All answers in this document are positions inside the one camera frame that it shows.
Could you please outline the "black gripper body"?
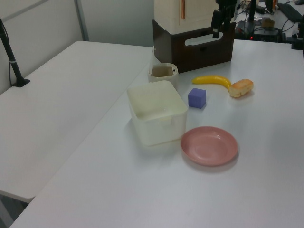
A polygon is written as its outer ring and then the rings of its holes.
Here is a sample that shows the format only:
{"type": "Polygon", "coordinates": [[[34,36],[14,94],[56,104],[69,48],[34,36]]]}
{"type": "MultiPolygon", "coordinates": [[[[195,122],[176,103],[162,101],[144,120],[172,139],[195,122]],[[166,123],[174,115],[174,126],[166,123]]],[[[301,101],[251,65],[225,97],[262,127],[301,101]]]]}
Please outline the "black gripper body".
{"type": "Polygon", "coordinates": [[[216,0],[218,10],[223,18],[233,18],[237,0],[216,0]]]}

